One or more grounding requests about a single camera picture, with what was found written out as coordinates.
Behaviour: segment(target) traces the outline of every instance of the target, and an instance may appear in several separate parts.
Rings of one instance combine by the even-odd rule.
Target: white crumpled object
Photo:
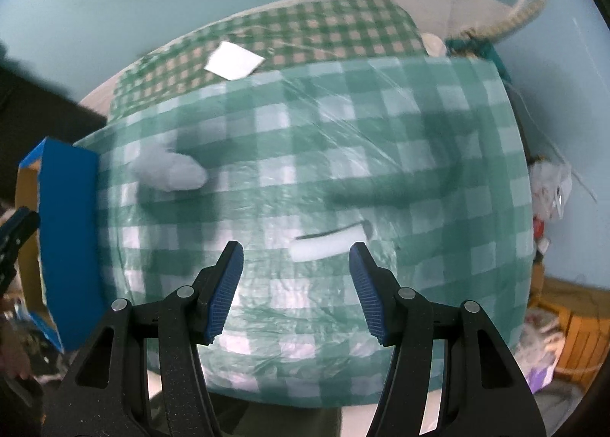
[[[140,183],[165,192],[199,189],[207,181],[207,172],[193,157],[157,143],[143,146],[129,170]]]
[[[563,209],[571,193],[571,167],[536,162],[530,167],[532,209],[544,222],[563,219]]]

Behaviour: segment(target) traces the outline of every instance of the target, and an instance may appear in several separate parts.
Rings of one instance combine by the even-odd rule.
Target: blue gripper pad
[[[368,330],[372,336],[377,337],[380,344],[385,344],[388,329],[385,324],[383,304],[368,274],[365,260],[358,249],[358,243],[350,249],[350,274],[358,293],[364,317],[367,320]]]
[[[229,308],[231,307],[237,284],[239,284],[239,279],[242,276],[242,270],[243,246],[237,243],[229,262],[227,263],[227,267],[225,268],[220,281],[218,281],[214,296],[212,296],[212,300],[210,301],[207,328],[205,330],[205,337],[210,344],[225,328],[225,321],[229,314]]]

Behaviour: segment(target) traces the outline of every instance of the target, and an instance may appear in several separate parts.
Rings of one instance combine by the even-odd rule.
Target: green checkered tablecloth
[[[151,141],[193,156],[209,182],[175,193],[139,185],[126,164]],[[152,106],[80,145],[100,154],[109,299],[160,300],[228,240],[243,244],[225,331],[200,351],[211,390],[295,406],[377,401],[390,350],[368,333],[347,254],[293,263],[287,251],[294,237],[362,220],[371,253],[401,285],[449,305],[477,300],[516,345],[533,256],[530,183],[490,62],[387,57],[263,72]]]
[[[198,29],[120,77],[109,121],[223,79],[204,70],[228,41],[262,56],[258,72],[314,61],[426,55],[409,14],[391,0],[325,0],[234,17]]]

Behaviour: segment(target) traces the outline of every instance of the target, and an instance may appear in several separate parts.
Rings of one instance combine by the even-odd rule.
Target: open box
[[[19,250],[32,321],[61,352],[78,349],[106,310],[97,255],[98,155],[45,138],[19,164],[16,207],[40,215]]]

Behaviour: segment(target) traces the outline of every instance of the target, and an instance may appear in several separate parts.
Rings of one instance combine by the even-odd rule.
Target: white paper
[[[207,59],[205,70],[228,80],[242,79],[250,75],[264,60],[241,46],[222,42]]]

